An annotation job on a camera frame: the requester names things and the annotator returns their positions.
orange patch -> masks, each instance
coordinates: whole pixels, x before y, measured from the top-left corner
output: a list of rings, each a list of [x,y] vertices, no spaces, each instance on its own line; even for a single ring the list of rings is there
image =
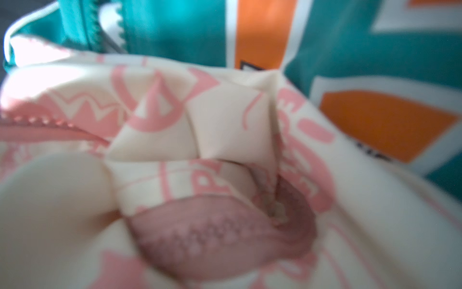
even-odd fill
[[[458,4],[462,3],[462,0],[409,0],[407,3],[408,7],[419,7],[419,6],[426,6],[426,5],[450,5],[450,4]]]
[[[245,61],[279,68],[284,58],[297,0],[239,0],[235,68]]]
[[[320,108],[346,134],[405,163],[459,118],[395,95],[359,90],[327,92]]]

pink printed pattern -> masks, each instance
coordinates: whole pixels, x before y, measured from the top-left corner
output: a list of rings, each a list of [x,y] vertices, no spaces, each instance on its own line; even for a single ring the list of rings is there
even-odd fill
[[[146,264],[138,257],[103,251],[101,262],[98,278],[87,289],[151,289],[143,276]]]
[[[130,111],[134,111],[137,102],[130,94],[128,88],[124,84],[123,73],[125,66],[119,65],[114,68],[111,79],[115,91],[118,93],[119,98],[126,105]],[[184,104],[201,93],[217,86],[219,82],[209,74],[198,70],[196,68],[189,68],[192,75],[197,78],[196,84],[191,89],[191,92],[186,96],[183,101],[178,100],[168,89],[165,84],[163,75],[160,72],[154,74],[154,82],[149,88],[146,97],[146,118],[141,118],[133,114],[127,124],[141,132],[158,132],[162,131],[173,124],[175,124],[184,114]],[[166,114],[162,115],[160,109],[160,98],[172,107]]]
[[[305,283],[311,277],[311,272],[317,263],[317,256],[310,252],[299,259],[277,261],[259,269],[257,279],[250,285],[249,289],[267,289],[266,278],[277,272],[283,273],[292,280]]]
[[[242,127],[244,130],[247,130],[247,115],[249,114],[250,110],[252,107],[255,106],[255,104],[261,99],[263,96],[263,93],[259,93],[251,102],[250,104],[245,108],[244,114],[242,115]]]

